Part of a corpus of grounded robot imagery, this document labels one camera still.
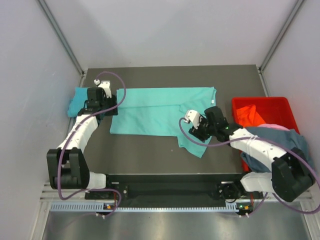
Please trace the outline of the teal t-shirt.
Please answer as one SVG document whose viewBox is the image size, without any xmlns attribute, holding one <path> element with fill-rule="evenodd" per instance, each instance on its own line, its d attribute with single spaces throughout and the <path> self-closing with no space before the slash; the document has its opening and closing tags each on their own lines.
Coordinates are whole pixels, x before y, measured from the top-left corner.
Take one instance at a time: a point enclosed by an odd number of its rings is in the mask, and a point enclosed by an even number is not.
<svg viewBox="0 0 320 240">
<path fill-rule="evenodd" d="M 216 104 L 214 87 L 168 87 L 168 88 L 120 88 L 116 91 L 121 102 L 118 114 L 113 116 L 109 132 L 114 135 L 144 135 L 177 137 L 178 146 L 201 158 L 206 146 L 186 138 L 184 133 L 190 125 L 179 123 L 187 111 L 195 110 L 201 115 Z"/>
</svg>

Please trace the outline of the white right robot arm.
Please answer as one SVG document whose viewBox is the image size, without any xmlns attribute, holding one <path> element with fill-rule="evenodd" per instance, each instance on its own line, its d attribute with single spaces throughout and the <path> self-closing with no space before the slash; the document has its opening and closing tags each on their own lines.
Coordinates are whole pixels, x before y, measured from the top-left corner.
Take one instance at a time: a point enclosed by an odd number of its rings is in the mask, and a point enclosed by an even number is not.
<svg viewBox="0 0 320 240">
<path fill-rule="evenodd" d="M 269 192 L 292 202 L 316 182 L 310 168 L 304 164 L 300 149 L 283 149 L 271 140 L 253 135 L 242 125 L 229 123 L 217 106 L 206 109 L 204 115 L 194 109 L 188 110 L 184 121 L 192 124 L 188 132 L 201 142 L 215 137 L 267 168 L 264 172 L 251 171 L 233 185 L 233 192 L 239 198 L 251 192 Z"/>
</svg>

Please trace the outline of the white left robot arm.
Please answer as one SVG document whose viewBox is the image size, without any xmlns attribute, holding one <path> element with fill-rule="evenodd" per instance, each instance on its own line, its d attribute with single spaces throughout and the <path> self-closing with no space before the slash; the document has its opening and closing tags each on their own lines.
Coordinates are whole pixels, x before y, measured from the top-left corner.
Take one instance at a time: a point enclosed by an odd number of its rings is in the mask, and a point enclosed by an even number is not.
<svg viewBox="0 0 320 240">
<path fill-rule="evenodd" d="M 93 132 L 106 116 L 118 114 L 117 97 L 101 87 L 77 88 L 71 101 L 75 124 L 66 139 L 46 154 L 50 186 L 53 189 L 96 189 L 102 198 L 114 191 L 107 176 L 89 170 L 84 150 Z"/>
</svg>

